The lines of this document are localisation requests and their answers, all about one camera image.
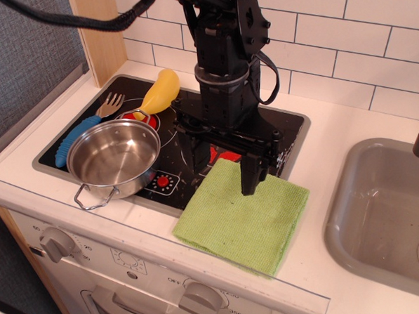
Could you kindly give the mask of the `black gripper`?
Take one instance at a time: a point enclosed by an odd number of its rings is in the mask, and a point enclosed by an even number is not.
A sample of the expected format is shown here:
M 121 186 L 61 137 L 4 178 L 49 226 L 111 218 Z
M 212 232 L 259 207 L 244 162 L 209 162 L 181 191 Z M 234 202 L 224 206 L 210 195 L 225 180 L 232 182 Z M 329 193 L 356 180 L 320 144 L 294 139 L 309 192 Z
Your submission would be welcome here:
M 272 126 L 258 112 L 260 75 L 213 84 L 200 82 L 200 94 L 172 102 L 175 129 L 186 165 L 194 173 L 209 163 L 210 144 L 242 156 L 241 193 L 254 195 L 269 166 L 277 166 L 284 152 L 283 131 Z

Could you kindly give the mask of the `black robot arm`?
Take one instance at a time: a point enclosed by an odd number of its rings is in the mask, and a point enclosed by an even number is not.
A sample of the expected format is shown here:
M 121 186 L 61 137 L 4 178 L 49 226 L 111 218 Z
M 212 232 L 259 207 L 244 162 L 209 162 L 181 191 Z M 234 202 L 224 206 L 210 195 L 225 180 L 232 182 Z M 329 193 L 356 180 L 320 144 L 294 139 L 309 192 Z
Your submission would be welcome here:
M 175 130 L 183 158 L 194 173 L 210 161 L 212 144 L 241 156 L 241 192 L 252 195 L 270 167 L 283 157 L 283 134 L 259 113 L 260 64 L 275 65 L 262 52 L 268 44 L 258 0 L 178 0 L 197 50 L 194 76 L 200 98 L 174 100 Z

